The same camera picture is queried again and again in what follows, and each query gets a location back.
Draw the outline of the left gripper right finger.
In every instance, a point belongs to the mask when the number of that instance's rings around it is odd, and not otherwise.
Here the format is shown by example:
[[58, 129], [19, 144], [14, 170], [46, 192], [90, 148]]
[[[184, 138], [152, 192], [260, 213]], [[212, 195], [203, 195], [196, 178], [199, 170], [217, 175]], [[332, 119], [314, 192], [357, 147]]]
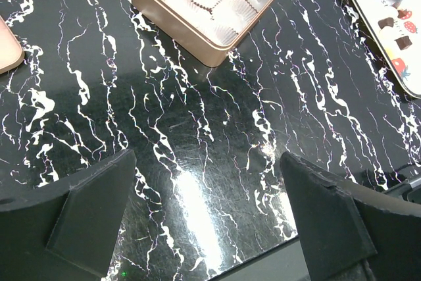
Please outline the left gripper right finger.
[[280, 167], [311, 280], [419, 280], [420, 178], [377, 192], [285, 152]]

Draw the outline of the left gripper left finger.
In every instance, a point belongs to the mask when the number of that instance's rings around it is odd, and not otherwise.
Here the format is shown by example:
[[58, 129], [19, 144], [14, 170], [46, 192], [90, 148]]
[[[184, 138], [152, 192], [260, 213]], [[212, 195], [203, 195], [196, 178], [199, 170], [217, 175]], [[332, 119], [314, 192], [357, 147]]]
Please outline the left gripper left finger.
[[32, 190], [1, 181], [2, 280], [100, 280], [108, 273], [136, 156], [125, 149]]

